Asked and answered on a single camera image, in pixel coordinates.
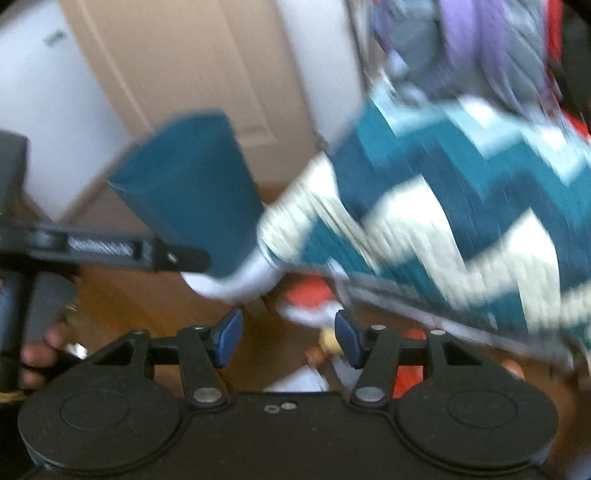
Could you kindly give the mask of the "person's left hand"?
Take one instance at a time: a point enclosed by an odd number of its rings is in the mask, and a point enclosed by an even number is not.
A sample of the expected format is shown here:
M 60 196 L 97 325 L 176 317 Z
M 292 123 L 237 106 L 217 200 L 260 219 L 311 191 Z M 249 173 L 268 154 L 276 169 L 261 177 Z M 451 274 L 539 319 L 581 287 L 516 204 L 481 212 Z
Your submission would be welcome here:
M 27 343 L 21 348 L 22 389 L 37 390 L 47 379 L 53 379 L 81 362 L 74 353 L 77 346 L 74 323 L 78 319 L 78 306 L 67 305 L 62 317 L 46 330 L 41 341 Z

